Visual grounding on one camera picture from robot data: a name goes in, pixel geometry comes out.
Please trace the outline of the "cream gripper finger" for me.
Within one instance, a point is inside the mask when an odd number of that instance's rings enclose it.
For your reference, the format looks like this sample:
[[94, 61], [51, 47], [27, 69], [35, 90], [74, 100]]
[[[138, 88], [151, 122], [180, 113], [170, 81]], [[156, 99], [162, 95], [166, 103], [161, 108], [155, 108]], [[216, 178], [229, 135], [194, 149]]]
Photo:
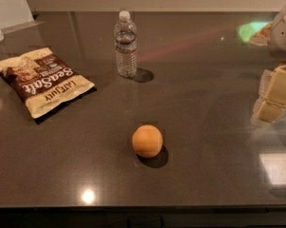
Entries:
[[284, 108], [267, 103], [264, 99], [258, 98], [253, 107], [251, 124], [254, 126], [268, 126], [274, 123], [284, 112]]

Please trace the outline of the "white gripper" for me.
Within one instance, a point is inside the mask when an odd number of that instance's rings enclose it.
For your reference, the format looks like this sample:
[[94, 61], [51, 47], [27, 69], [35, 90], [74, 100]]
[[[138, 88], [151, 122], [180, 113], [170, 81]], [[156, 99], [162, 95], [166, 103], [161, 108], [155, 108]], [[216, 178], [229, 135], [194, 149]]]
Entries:
[[[286, 62], [286, 5], [276, 15], [270, 32], [270, 54]], [[286, 106], [286, 64], [274, 70], [265, 69], [260, 79], [259, 96], [267, 103]]]

